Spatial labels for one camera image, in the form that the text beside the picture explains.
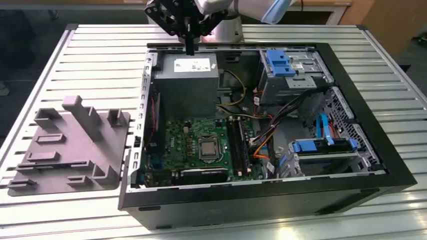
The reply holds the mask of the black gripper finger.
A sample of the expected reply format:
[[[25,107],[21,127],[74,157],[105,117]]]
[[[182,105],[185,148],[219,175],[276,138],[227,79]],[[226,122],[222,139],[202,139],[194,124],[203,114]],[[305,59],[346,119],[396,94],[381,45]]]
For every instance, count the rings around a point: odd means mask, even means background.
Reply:
[[[195,13],[191,16],[191,55],[195,55],[198,50],[199,38],[210,35],[214,28],[222,22],[222,12],[218,11],[210,15]]]
[[[193,55],[193,34],[189,30],[191,17],[186,15],[189,4],[185,0],[149,0],[146,15],[171,35],[185,43],[186,54]]]

